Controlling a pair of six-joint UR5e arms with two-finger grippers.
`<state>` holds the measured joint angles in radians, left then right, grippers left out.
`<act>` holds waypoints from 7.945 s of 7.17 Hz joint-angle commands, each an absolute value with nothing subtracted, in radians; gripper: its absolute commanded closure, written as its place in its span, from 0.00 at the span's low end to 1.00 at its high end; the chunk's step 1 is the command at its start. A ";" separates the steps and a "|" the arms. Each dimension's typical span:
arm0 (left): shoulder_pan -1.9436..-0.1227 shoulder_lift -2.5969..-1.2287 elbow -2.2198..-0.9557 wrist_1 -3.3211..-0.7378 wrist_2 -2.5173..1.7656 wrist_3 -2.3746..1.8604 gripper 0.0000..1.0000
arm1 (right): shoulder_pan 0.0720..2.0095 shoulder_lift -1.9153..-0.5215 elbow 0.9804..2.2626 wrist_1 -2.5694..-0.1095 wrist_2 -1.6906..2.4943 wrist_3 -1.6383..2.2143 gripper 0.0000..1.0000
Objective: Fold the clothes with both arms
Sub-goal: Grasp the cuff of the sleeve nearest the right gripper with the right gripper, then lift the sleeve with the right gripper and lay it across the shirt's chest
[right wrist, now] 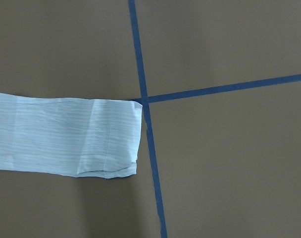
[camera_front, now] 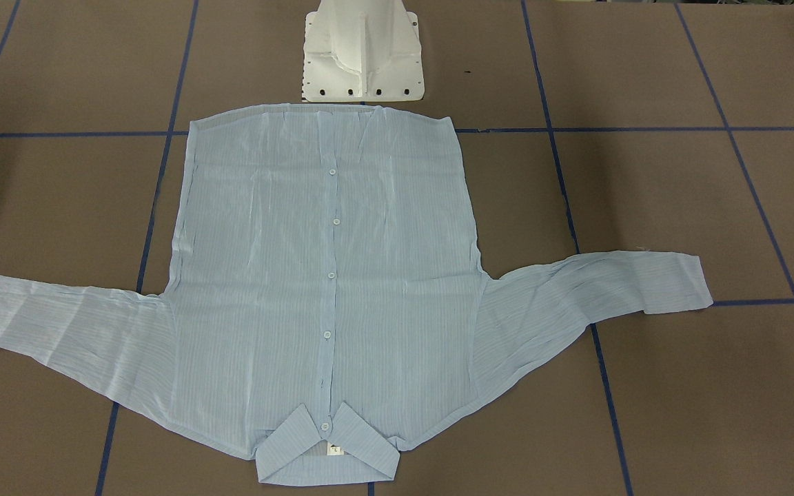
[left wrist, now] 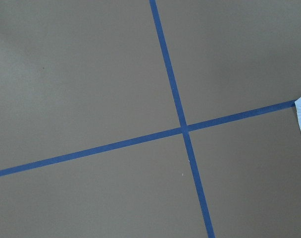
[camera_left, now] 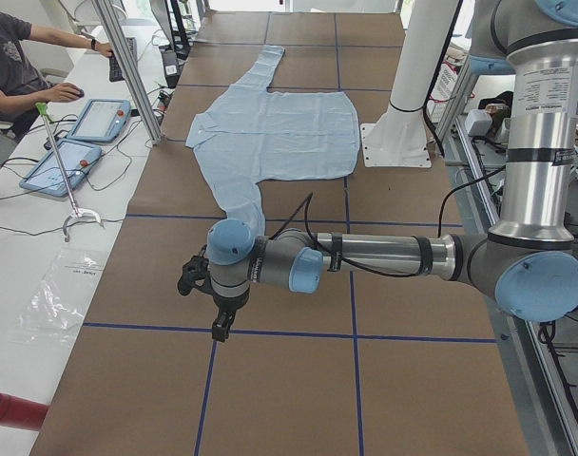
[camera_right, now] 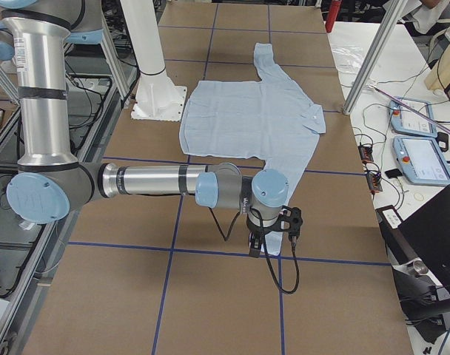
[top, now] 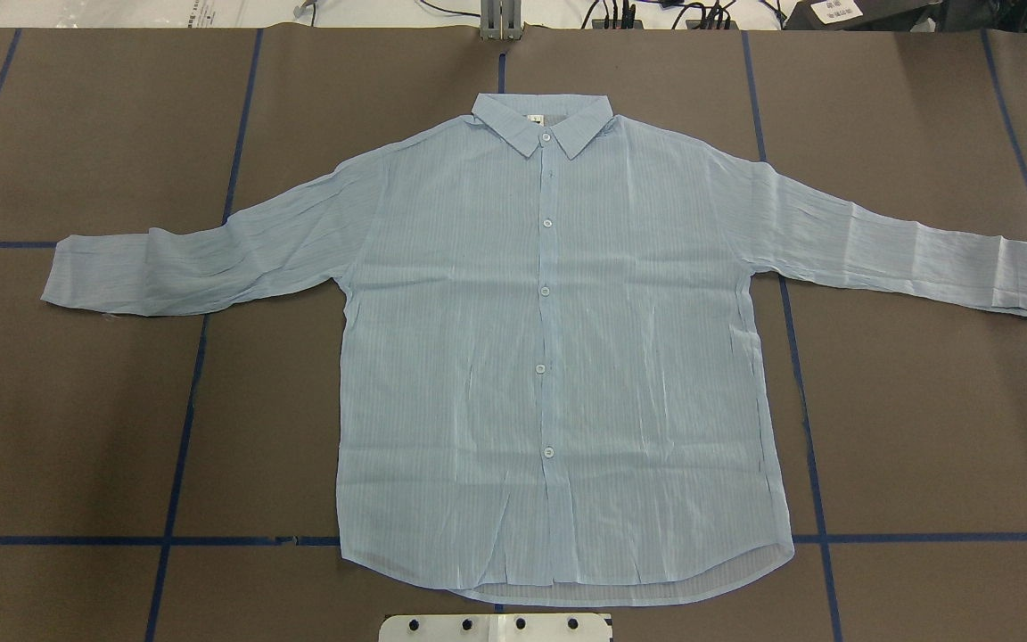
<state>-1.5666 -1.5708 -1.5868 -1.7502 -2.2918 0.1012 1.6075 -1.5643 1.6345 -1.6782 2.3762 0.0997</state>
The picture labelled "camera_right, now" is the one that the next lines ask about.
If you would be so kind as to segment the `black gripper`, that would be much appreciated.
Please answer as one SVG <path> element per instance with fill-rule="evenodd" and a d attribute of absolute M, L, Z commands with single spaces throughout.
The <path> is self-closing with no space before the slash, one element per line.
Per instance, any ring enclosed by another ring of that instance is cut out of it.
<path fill-rule="evenodd" d="M 259 257 L 270 229 L 260 224 L 255 225 L 249 218 L 246 219 L 246 225 L 249 230 L 249 256 Z"/>

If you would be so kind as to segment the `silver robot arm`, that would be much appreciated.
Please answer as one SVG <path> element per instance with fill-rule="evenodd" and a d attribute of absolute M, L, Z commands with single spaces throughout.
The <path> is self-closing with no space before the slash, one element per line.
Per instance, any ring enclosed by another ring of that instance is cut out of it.
<path fill-rule="evenodd" d="M 288 182 L 265 169 L 243 176 L 230 164 L 116 166 L 81 163 L 70 147 L 64 43 L 99 43 L 104 36 L 99 1 L 1 1 L 3 24 L 13 35 L 24 154 L 7 185 L 11 209 L 32 223 L 60 220 L 92 200 L 117 195 L 192 195 L 199 206 L 246 215 L 249 253 L 268 252 L 266 236 L 298 239 L 302 219 L 286 206 Z"/>

